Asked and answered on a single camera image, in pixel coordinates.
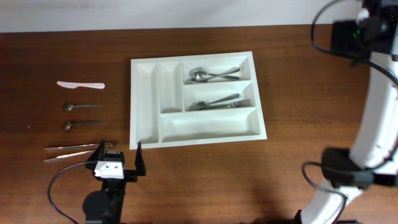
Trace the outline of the metal knife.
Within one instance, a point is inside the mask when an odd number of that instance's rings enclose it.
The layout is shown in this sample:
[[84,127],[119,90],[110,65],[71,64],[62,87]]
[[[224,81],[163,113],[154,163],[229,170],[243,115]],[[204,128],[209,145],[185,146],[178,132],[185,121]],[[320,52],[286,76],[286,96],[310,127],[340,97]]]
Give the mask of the metal knife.
[[46,151],[59,151],[59,150],[78,150],[78,149],[97,149],[100,143],[93,144],[81,144],[76,146],[56,146],[56,147],[45,147]]
[[61,156],[56,156],[50,159],[44,159],[43,162],[52,162],[52,161],[58,161],[58,160],[62,160],[62,159],[68,159],[71,157],[76,157],[76,156],[81,156],[81,155],[85,155],[85,154],[90,154],[93,153],[95,150],[90,150],[90,151],[82,151],[82,152],[76,152],[76,153],[72,153],[72,154],[65,154],[65,155],[61,155]]

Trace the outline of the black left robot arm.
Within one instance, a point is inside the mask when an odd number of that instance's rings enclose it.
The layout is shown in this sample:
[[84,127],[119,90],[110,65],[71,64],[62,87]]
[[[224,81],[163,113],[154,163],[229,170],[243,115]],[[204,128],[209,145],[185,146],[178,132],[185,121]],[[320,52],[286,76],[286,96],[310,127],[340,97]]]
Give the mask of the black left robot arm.
[[141,143],[137,144],[134,170],[124,169],[123,152],[107,151],[105,145],[101,141],[85,165],[93,177],[102,182],[101,189],[88,194],[83,201],[85,223],[120,223],[126,184],[146,175]]

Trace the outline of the large metal spoon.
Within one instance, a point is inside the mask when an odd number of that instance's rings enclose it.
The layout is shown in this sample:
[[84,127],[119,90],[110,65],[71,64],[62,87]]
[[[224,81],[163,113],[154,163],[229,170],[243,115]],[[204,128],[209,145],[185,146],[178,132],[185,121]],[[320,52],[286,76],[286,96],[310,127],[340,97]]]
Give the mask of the large metal spoon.
[[[230,68],[229,70],[227,70],[227,71],[225,71],[225,72],[222,72],[222,73],[219,73],[219,74],[215,74],[215,75],[217,75],[218,78],[222,78],[222,76],[225,76],[225,75],[231,76],[232,73],[237,73],[237,72],[239,72],[240,70],[241,70],[241,69],[240,69],[239,67],[233,67],[233,68]],[[205,73],[208,73],[207,70],[206,70],[204,67],[196,67],[196,68],[193,68],[193,69],[191,69],[191,70],[189,71],[189,76],[190,76],[190,78],[188,78],[187,80],[184,81],[184,83],[183,83],[184,85],[198,84],[198,83],[207,83],[207,82],[209,82],[211,79],[216,78],[216,77],[210,77],[210,76],[206,76],[206,77],[203,77],[203,78],[195,78],[195,77],[194,77],[194,73],[195,73],[195,72],[205,72]]]

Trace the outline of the small metal teaspoon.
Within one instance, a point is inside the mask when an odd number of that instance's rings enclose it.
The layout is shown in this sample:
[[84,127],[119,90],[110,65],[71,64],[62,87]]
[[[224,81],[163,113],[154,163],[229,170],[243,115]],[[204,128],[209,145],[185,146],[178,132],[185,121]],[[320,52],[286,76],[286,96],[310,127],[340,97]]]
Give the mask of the small metal teaspoon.
[[66,121],[62,125],[63,130],[69,130],[73,129],[79,126],[94,126],[94,125],[100,125],[103,124],[102,121]]
[[100,105],[73,105],[71,103],[65,103],[62,106],[62,110],[71,111],[73,109],[85,109],[85,108],[99,108]]

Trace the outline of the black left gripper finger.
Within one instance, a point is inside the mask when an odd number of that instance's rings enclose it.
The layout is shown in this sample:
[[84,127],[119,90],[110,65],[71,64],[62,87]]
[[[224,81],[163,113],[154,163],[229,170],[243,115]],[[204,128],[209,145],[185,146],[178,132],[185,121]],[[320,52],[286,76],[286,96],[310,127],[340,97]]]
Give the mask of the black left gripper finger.
[[144,158],[142,155],[142,144],[138,142],[136,149],[136,157],[134,161],[134,165],[136,167],[136,175],[137,176],[146,176],[146,165],[144,162]]
[[106,141],[101,141],[97,149],[92,153],[92,155],[87,159],[87,162],[101,161],[104,156]]

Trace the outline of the pink plastic knife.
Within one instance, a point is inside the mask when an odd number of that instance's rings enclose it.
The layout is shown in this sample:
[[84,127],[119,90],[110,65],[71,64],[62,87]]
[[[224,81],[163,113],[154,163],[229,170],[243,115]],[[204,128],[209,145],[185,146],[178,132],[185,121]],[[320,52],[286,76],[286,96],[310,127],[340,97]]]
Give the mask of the pink plastic knife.
[[104,83],[76,83],[76,82],[58,81],[57,85],[64,87],[64,88],[70,88],[70,89],[75,89],[78,87],[94,88],[94,89],[104,89],[105,88]]

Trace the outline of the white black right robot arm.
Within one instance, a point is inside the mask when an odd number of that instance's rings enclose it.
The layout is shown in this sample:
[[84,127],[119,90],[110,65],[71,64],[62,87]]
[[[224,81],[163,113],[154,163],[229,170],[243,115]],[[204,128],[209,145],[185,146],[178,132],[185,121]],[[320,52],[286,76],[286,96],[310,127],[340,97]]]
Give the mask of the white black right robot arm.
[[320,162],[302,165],[316,189],[294,223],[340,223],[344,209],[372,185],[397,187],[397,1],[363,1],[353,20],[333,23],[329,49],[318,51],[370,68],[369,88],[353,147],[328,147]]

